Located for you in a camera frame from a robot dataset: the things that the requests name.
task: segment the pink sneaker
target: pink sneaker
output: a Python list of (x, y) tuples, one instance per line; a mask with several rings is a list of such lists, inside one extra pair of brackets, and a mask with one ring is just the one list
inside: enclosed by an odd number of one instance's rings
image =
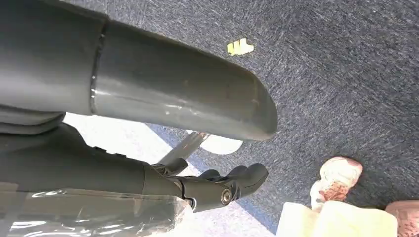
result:
[(326, 201), (345, 200), (361, 173), (362, 165), (352, 159), (334, 157), (328, 160), (320, 168), (321, 179), (311, 187), (311, 208), (320, 212)]
[(398, 237), (419, 236), (419, 201), (396, 201), (385, 209), (397, 218)]

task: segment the metal bolt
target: metal bolt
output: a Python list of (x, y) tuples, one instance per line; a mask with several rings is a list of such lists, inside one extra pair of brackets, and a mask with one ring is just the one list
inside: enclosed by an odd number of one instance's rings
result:
[(224, 189), (221, 194), (221, 202), (224, 205), (229, 204), (231, 201), (231, 191), (229, 189)]

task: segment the person's foot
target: person's foot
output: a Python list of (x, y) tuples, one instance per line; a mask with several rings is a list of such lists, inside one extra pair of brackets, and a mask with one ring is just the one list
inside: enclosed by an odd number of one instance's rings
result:
[(320, 169), (321, 180), (311, 187), (311, 208), (320, 212), (329, 200), (343, 201), (349, 190), (358, 182), (362, 165), (349, 158), (334, 157)]
[(419, 201), (396, 201), (385, 209), (397, 218), (398, 237), (419, 236)]

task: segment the gray plastic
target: gray plastic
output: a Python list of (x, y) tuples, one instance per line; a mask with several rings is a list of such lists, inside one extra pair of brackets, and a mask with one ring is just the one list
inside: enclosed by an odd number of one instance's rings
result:
[(275, 104), (254, 74), (165, 37), (57, 0), (2, 1), (0, 29), (2, 105), (240, 140), (276, 132)]
[(3, 0), (0, 103), (90, 115), (90, 83), (105, 15), (57, 0)]
[(95, 85), (98, 115), (236, 139), (276, 132), (275, 104), (254, 74), (125, 24), (107, 27)]

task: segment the shoe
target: shoe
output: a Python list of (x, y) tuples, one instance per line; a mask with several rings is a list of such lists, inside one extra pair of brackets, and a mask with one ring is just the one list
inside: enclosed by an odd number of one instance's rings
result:
[(396, 201), (385, 209), (397, 218), (398, 237), (419, 236), (419, 201)]
[(334, 157), (328, 160), (320, 168), (321, 179), (310, 190), (312, 209), (320, 212), (326, 201), (345, 200), (361, 173), (362, 165), (353, 159)]

